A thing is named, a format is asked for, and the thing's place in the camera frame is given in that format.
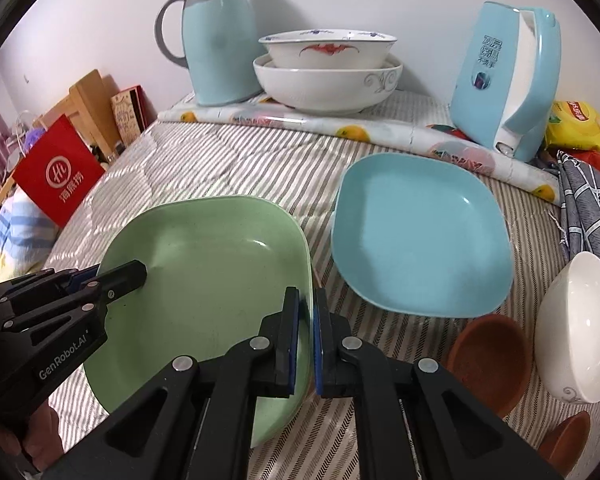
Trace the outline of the person's left hand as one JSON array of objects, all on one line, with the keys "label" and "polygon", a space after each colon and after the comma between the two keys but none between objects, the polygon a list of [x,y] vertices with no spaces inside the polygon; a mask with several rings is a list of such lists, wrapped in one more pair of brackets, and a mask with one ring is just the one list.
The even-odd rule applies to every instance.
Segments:
[{"label": "person's left hand", "polygon": [[27,434],[23,438],[18,438],[0,427],[1,448],[11,456],[26,452],[33,466],[43,471],[64,454],[58,426],[58,414],[45,400],[30,416]]}]

